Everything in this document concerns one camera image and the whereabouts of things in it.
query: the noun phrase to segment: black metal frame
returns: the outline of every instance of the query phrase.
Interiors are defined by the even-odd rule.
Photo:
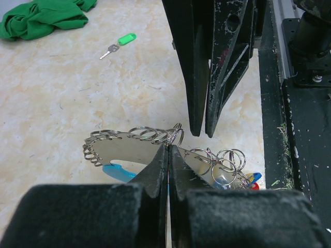
[[[278,42],[282,41],[275,32],[272,1],[270,6],[266,11],[265,32],[259,50],[266,187],[293,187],[303,191],[324,227],[330,228],[331,89],[316,87],[319,83],[307,83],[312,79],[312,72],[316,71],[309,70],[312,67],[309,67],[308,59],[300,58],[289,48],[298,19],[283,21],[291,78],[282,82],[277,66],[280,58]],[[328,57],[330,55],[326,54],[323,59],[328,60]],[[325,232],[331,244],[330,233]]]
[[[212,137],[248,68],[255,36],[261,38],[266,0],[163,0],[163,5],[185,79],[191,132],[200,135],[207,93],[205,130]]]

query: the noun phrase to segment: green cloth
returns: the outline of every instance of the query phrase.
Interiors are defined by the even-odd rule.
[[[55,28],[83,27],[97,0],[34,0],[8,11],[0,23],[0,38],[33,40],[49,35]]]

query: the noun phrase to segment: marble countertop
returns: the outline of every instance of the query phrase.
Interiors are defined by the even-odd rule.
[[[84,28],[32,41],[0,41],[0,236],[36,184],[118,183],[85,161],[84,139],[136,126],[186,131],[183,148],[237,148],[264,175],[257,52],[213,138],[189,132],[185,83],[159,0],[99,0]],[[103,60],[127,33],[137,39]],[[264,178],[259,181],[265,187]]]

